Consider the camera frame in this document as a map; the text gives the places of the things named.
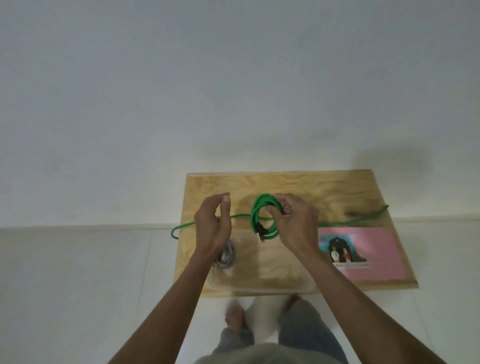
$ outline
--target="blue jeans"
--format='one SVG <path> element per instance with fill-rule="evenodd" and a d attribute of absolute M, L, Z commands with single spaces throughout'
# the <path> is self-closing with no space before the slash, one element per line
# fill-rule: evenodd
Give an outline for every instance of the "blue jeans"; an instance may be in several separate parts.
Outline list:
<path fill-rule="evenodd" d="M 278 344 L 301 350 L 313 350 L 348 364 L 335 335 L 320 318 L 315 308 L 303 299 L 297 300 L 278 318 Z M 239 334 L 226 328 L 214 353 L 228 352 L 253 345 L 253 332 L 242 329 Z"/>

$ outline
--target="leg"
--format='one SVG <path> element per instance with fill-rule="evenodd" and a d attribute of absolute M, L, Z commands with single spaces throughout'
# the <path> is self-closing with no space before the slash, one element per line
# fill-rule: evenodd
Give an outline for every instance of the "leg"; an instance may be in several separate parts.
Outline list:
<path fill-rule="evenodd" d="M 238 301 L 232 301 L 225 314 L 227 327 L 220 335 L 220 342 L 213 353 L 229 352 L 253 345 L 253 332 L 245 321 L 245 310 Z"/>
<path fill-rule="evenodd" d="M 348 364 L 345 353 L 335 335 L 307 301 L 292 296 L 287 309 L 278 318 L 278 343 L 302 350 L 323 352 L 343 364 Z"/>

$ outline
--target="green cable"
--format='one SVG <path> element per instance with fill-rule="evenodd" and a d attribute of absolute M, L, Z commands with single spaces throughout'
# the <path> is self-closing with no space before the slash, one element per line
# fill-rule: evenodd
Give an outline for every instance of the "green cable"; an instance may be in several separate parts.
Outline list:
<path fill-rule="evenodd" d="M 252 231 L 255 232 L 255 233 L 261 232 L 262 233 L 262 234 L 260 234 L 261 236 L 263 235 L 263 237 L 266 240 L 270 240 L 270 239 L 275 238 L 278 235 L 278 230 L 276 228 L 275 221 L 272 224 L 272 226 L 270 226 L 267 229 L 264 228 L 261 225 L 260 220 L 273 220 L 273 218 L 264 218 L 262 216 L 258 216 L 258 214 L 260 212 L 260 209 L 262 207 L 266 207 L 266 206 L 275 206 L 276 208 L 278 208 L 280 211 L 283 212 L 282 205 L 280 204 L 280 202 L 275 197 L 273 197 L 273 195 L 271 195 L 271 194 L 261 194 L 260 196 L 258 196 L 256 198 L 256 200 L 253 204 L 252 213 L 250 213 L 250 214 L 236 214 L 236 215 L 230 216 L 230 218 L 242 218 L 242 217 L 250 218 L 250 227 L 252 228 Z M 324 227 L 350 226 L 350 225 L 356 224 L 357 222 L 360 222 L 360 221 L 373 220 L 373 219 L 379 217 L 381 214 L 383 214 L 387 209 L 388 209 L 388 205 L 385 205 L 378 211 L 374 211 L 374 212 L 371 212 L 371 213 L 368 213 L 368 214 L 360 215 L 357 218 L 354 218 L 352 220 L 345 221 L 345 222 L 319 222 L 318 227 L 319 228 L 324 228 Z M 176 226 L 170 232 L 170 236 L 172 238 L 178 240 L 178 237 L 173 235 L 173 233 L 176 230 L 180 230 L 180 229 L 186 228 L 187 226 L 191 226 L 191 225 L 194 225 L 194 224 L 195 224 L 195 221 L 192 221 L 192 222 L 187 222 L 186 224 Z"/>

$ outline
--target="right hand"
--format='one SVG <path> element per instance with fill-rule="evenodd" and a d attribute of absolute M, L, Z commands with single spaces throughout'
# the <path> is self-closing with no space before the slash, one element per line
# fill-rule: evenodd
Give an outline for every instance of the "right hand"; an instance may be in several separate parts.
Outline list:
<path fill-rule="evenodd" d="M 276 221 L 282 243 L 299 259 L 318 253 L 318 209 L 294 194 L 273 196 L 288 214 L 283 215 L 275 206 L 267 208 Z"/>

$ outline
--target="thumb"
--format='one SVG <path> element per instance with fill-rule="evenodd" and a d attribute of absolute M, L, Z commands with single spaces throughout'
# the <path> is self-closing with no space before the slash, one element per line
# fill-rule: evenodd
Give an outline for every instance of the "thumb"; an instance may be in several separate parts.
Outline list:
<path fill-rule="evenodd" d="M 225 195 L 220 202 L 220 227 L 222 229 L 230 229 L 232 226 L 232 220 L 230 219 L 230 207 L 232 201 L 229 195 Z"/>
<path fill-rule="evenodd" d="M 275 206 L 267 206 L 267 211 L 273 216 L 277 224 L 283 222 L 284 216 L 278 208 Z"/>

